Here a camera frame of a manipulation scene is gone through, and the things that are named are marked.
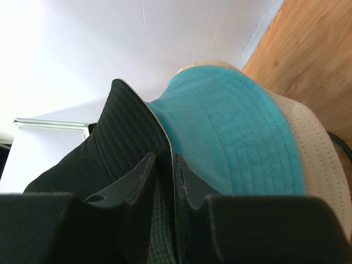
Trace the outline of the black bucket hat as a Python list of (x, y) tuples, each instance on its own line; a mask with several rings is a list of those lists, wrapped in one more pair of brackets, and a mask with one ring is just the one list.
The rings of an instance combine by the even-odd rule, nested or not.
[(27, 193), (97, 193), (156, 156), (157, 179), (148, 263), (176, 263), (172, 150), (150, 107), (123, 80), (112, 81), (92, 134), (26, 188)]

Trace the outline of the beige bucket hat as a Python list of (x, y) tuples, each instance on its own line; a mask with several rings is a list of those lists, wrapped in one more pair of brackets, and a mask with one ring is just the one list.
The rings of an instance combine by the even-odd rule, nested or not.
[[(232, 65), (224, 62), (206, 62), (194, 64), (178, 73), (204, 65), (238, 71)], [(344, 228), (350, 229), (351, 194), (349, 185), (342, 163), (328, 133), (309, 108), (299, 102), (276, 95), (267, 89), (262, 89), (282, 111), (291, 129), (304, 173), (306, 191), (304, 195), (321, 198), (332, 208)]]

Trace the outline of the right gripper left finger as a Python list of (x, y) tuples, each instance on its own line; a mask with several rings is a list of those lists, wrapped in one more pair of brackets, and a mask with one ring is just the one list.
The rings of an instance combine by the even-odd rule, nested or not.
[(81, 200), (70, 193), (1, 196), (1, 263), (146, 263), (156, 165)]

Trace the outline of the turquoise bucket hat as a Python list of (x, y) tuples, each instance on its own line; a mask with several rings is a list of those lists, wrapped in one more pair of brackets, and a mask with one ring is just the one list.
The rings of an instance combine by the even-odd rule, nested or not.
[(174, 154), (221, 194), (303, 195), (303, 166), (289, 124), (242, 73), (196, 66), (149, 103)]

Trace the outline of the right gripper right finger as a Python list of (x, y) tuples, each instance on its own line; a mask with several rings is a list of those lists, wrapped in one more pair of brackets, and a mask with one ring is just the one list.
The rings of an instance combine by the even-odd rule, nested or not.
[(180, 263), (350, 263), (332, 209), (300, 195), (222, 195), (174, 160)]

